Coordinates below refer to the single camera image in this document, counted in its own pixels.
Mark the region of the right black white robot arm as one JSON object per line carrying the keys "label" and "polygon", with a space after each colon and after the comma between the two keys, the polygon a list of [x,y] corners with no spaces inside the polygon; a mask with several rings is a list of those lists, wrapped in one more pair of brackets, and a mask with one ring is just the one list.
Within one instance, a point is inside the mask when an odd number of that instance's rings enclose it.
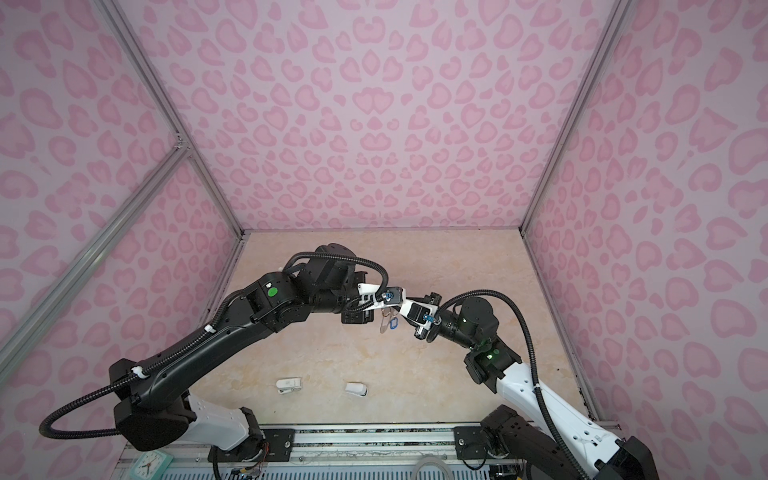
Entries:
{"label": "right black white robot arm", "polygon": [[[506,304],[517,319],[526,358],[501,339],[492,299]],[[480,289],[447,301],[408,298],[399,312],[416,338],[443,337],[465,348],[470,378],[503,398],[504,405],[481,422],[489,455],[521,459],[551,479],[658,478],[653,455],[641,440],[621,438],[598,425],[541,380],[530,329],[507,295]]]}

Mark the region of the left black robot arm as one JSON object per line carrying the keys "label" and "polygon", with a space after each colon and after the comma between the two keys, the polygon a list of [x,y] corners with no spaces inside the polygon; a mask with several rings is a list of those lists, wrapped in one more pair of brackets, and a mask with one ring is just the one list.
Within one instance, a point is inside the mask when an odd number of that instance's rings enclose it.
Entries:
{"label": "left black robot arm", "polygon": [[294,255],[280,271],[229,294],[208,324],[139,362],[123,359],[112,379],[137,380],[117,391],[119,434],[139,451],[194,442],[223,451],[254,449],[262,441],[253,412],[227,409],[192,395],[190,387],[250,345],[304,322],[313,313],[362,319],[352,312],[372,262],[331,243]]}

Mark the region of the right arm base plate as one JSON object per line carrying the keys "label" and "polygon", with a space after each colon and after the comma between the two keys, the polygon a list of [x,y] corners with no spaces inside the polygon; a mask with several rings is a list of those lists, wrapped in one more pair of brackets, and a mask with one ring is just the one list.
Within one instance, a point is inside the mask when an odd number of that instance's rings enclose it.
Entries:
{"label": "right arm base plate", "polygon": [[480,425],[456,426],[452,429],[456,457],[461,461],[488,461],[490,442]]}

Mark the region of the silver carabiner keyring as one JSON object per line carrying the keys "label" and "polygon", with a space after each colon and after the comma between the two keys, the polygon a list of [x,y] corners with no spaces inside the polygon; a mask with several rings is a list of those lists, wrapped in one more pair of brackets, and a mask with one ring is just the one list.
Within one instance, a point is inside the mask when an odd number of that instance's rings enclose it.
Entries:
{"label": "silver carabiner keyring", "polygon": [[391,331],[389,329],[388,323],[393,317],[397,317],[399,319],[399,312],[396,309],[392,307],[386,307],[381,310],[381,323],[379,327],[379,332],[381,334]]}

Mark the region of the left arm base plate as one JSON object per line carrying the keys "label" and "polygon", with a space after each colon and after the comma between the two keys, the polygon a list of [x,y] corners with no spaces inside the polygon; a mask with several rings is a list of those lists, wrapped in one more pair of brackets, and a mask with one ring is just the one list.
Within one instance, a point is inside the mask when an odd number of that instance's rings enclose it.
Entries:
{"label": "left arm base plate", "polygon": [[230,450],[212,446],[207,460],[210,463],[287,462],[293,449],[294,437],[294,429],[260,429]]}

